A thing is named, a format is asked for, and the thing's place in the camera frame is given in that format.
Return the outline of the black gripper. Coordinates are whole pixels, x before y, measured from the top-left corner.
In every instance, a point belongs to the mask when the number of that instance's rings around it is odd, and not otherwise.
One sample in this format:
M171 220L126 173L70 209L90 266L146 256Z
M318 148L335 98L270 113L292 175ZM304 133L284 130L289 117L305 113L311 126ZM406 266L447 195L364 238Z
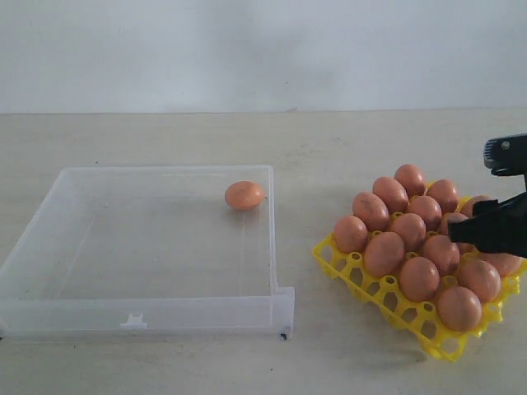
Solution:
M473 216L448 224L452 242L474 245L482 253L526 258L526 192L505 201L476 202Z

